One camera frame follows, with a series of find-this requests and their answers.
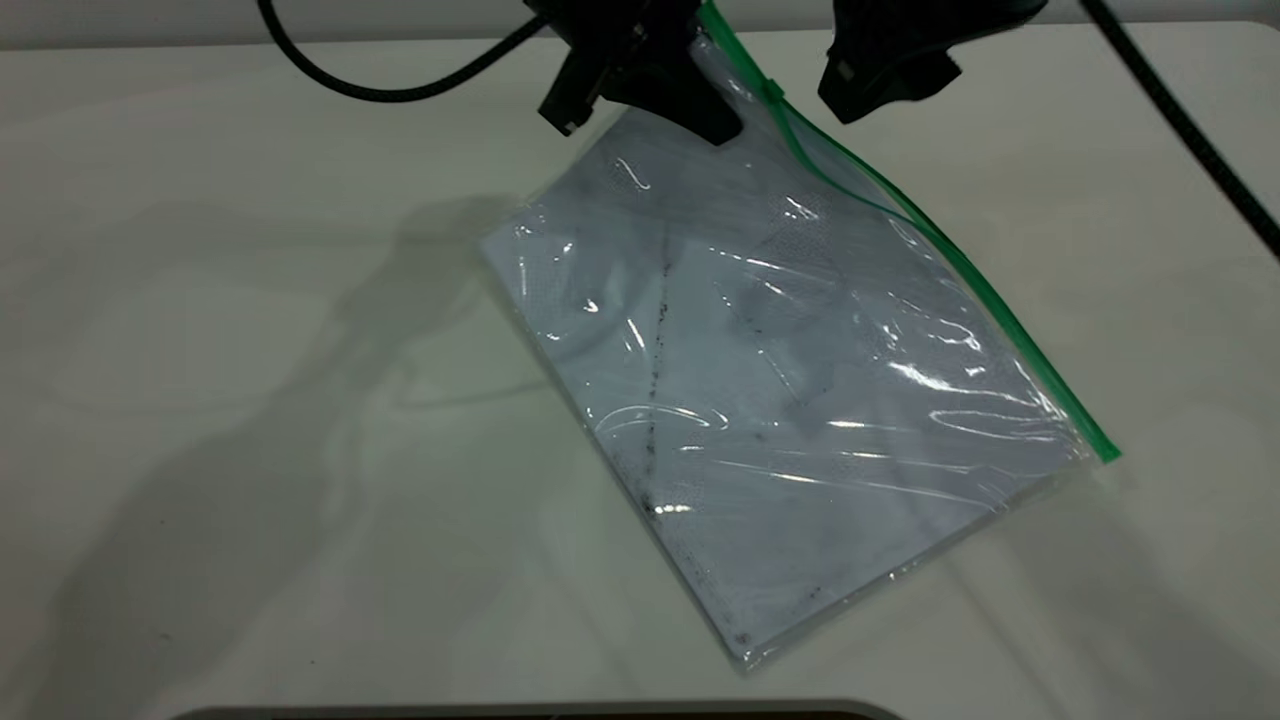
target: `white tabletop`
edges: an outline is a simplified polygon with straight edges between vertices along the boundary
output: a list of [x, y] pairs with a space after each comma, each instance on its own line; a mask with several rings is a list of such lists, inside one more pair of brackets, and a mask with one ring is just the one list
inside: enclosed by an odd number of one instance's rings
[[[1280, 35], [1138, 37], [1280, 209]], [[1280, 714], [1280, 269], [1088, 27], [842, 128], [1126, 451], [740, 675], [468, 241], [572, 161], [535, 40], [434, 101], [273, 47], [0, 54], [0, 717], [856, 698]], [[392, 86], [485, 41], [319, 46]], [[600, 109], [594, 126], [608, 120]]]

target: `ziplock bag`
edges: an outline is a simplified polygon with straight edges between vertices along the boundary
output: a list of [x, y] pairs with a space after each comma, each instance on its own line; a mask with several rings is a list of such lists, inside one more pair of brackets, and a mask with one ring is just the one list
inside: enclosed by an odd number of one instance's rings
[[753, 666], [1119, 451], [964, 255], [701, 19], [691, 54], [742, 133], [713, 147], [630, 109], [483, 247]]

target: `white wall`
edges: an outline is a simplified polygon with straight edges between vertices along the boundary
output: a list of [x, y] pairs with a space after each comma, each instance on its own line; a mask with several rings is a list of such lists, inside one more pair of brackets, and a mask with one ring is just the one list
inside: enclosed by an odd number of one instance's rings
[[[529, 17], [520, 0], [276, 0], [305, 40], [493, 37]], [[719, 0], [737, 29], [820, 28], [829, 0]], [[1280, 0], [1111, 0], [1132, 20], [1257, 19], [1280, 27]], [[1083, 19], [1052, 0], [1041, 22]], [[0, 49], [260, 42], [253, 0], [0, 0]]]

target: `green zipper seal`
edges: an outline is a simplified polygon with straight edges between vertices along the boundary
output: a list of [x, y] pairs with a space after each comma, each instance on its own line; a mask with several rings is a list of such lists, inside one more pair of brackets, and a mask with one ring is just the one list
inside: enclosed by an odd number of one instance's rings
[[[978, 301], [987, 307], [987, 311], [991, 313], [996, 324], [1000, 325], [1009, 340], [1014, 343], [1014, 347], [1018, 348], [1023, 357], [1027, 359], [1032, 370], [1053, 396], [1057, 404], [1064, 409], [1068, 416], [1071, 418], [1075, 427], [1079, 428], [1080, 434], [1084, 436], [1084, 439], [1091, 447], [1093, 447], [1093, 452], [1097, 454], [1098, 459], [1102, 460], [1102, 462], [1111, 462], [1112, 460], [1119, 459], [1120, 448], [1116, 447], [1116, 443], [1112, 442], [1111, 438], [1107, 437], [1107, 433], [1102, 430], [1102, 427], [1098, 425], [1097, 420], [1093, 419], [1093, 415], [1091, 415], [1084, 407], [1080, 398], [1071, 392], [1071, 388], [1066, 384], [1066, 380], [1062, 379], [1062, 375], [1060, 375], [1053, 368], [1053, 364], [1050, 363], [1044, 351], [1036, 345], [1036, 341], [1032, 340], [1027, 328], [1023, 327], [1023, 324], [1018, 320], [1018, 316], [1014, 315], [1014, 311], [1009, 307], [1005, 300], [1000, 297], [1000, 293], [996, 292], [996, 288], [987, 282], [987, 278], [982, 275], [977, 265], [969, 260], [964, 251], [961, 251], [960, 247], [957, 247], [956, 243], [952, 242], [951, 238], [948, 238], [946, 233], [943, 233], [942, 229], [938, 228], [938, 225], [931, 220], [915, 202], [911, 202], [910, 197], [890, 182], [888, 178], [876, 172], [876, 168], [872, 168], [865, 160], [855, 155], [844, 145], [836, 142], [836, 140], [829, 135], [822, 132], [818, 126], [809, 122], [809, 118], [801, 115], [795, 106], [787, 102], [782, 88], [778, 87], [777, 82], [764, 76], [760, 67], [755, 64], [755, 60], [746, 51], [746, 47], [744, 47], [742, 42], [739, 41], [736, 35], [733, 35], [733, 28], [731, 28], [728, 22], [724, 20], [724, 15], [721, 14], [713, 0], [707, 0], [703, 4], [701, 9], [698, 12], [698, 17], [716, 45], [718, 45], [724, 54], [728, 55], [730, 61], [733, 63], [737, 72], [742, 74], [742, 79], [745, 79], [755, 94], [764, 101], [764, 106], [768, 108], [769, 115], [773, 117], [773, 122], [778, 126], [778, 131], [782, 133], [782, 140], [787, 143], [787, 147], [791, 150], [791, 154], [795, 155], [796, 160], [799, 160], [809, 173], [847, 197], [897, 218], [910, 224], [918, 229], [920, 234], [927, 237], [933, 243], [933, 247], [942, 254], [948, 263], [951, 263], [951, 266], [955, 268], [956, 273], [959, 273], [965, 283], [969, 284], [969, 288], [973, 290]], [[897, 210], [886, 208], [884, 205], [863, 197], [856, 192], [851, 192], [828, 177], [827, 173], [822, 172], [822, 169], [814, 164], [813, 159], [809, 158], [809, 154], [804, 151], [804, 146], [800, 145], [800, 140], [796, 137], [795, 131], [791, 129], [791, 122], [787, 119], [787, 113], [799, 118], [800, 122], [818, 137], [826, 140], [832, 147], [838, 150], [845, 155], [845, 158], [854, 163], [854, 165], [867, 173], [867, 176], [876, 181], [876, 184], [878, 184], [890, 199], [897, 202], [899, 206], [906, 211], [906, 214], [904, 215]]]

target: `black cable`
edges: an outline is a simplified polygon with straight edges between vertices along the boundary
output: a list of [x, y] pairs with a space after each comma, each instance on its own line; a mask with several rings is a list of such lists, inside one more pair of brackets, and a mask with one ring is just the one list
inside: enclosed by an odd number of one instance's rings
[[485, 68], [497, 63], [503, 55], [515, 50], [516, 46], [532, 37], [534, 33], [543, 29], [543, 27], [550, 22], [550, 18], [547, 15], [534, 15], [531, 20], [520, 26], [516, 32], [512, 32], [507, 37], [502, 38], [497, 45], [490, 47], [488, 53], [480, 55], [475, 60], [471, 60], [453, 74], [445, 76], [435, 82], [429, 82], [419, 87], [406, 87], [403, 90], [381, 90], [378, 87], [355, 85], [337, 78], [308, 60], [284, 32], [284, 26], [280, 24], [280, 18], [275, 14], [274, 0], [257, 0], [257, 9], [262, 13], [262, 20], [266, 23], [268, 32], [271, 33], [271, 40], [274, 40], [280, 47], [284, 56], [288, 58], [308, 78], [319, 82], [334, 92], [346, 95], [347, 97], [367, 100], [370, 102], [413, 102], [416, 100], [434, 97], [442, 92], [448, 92], [480, 74]]
[[1120, 20], [1116, 19], [1111, 9], [1102, 0], [1080, 0], [1080, 5], [1084, 5], [1084, 12], [1093, 18], [1098, 29], [1102, 31], [1107, 42], [1111, 44], [1111, 47], [1124, 60], [1125, 67], [1133, 73], [1138, 85], [1147, 91], [1160, 114], [1172, 126], [1174, 132], [1181, 138], [1183, 145], [1199, 160], [1204, 172], [1213, 178], [1222, 195], [1231, 201], [1231, 205], [1235, 205], [1235, 209], [1249, 223], [1253, 232], [1258, 233], [1258, 237], [1262, 238], [1267, 249], [1271, 250], [1276, 259], [1280, 259], [1280, 225], [1276, 225], [1275, 219], [1267, 214], [1266, 208], [1258, 202], [1258, 199], [1249, 192], [1249, 188], [1245, 187], [1239, 176], [1231, 170], [1231, 167], [1226, 164], [1226, 160], [1217, 152], [1213, 143], [1196, 127], [1196, 120], [1187, 114], [1187, 110], [1169, 92], [1169, 88], [1161, 82], [1160, 76], [1151, 68], [1147, 59], [1142, 56], [1142, 51], [1133, 44], [1129, 33], [1120, 27]]

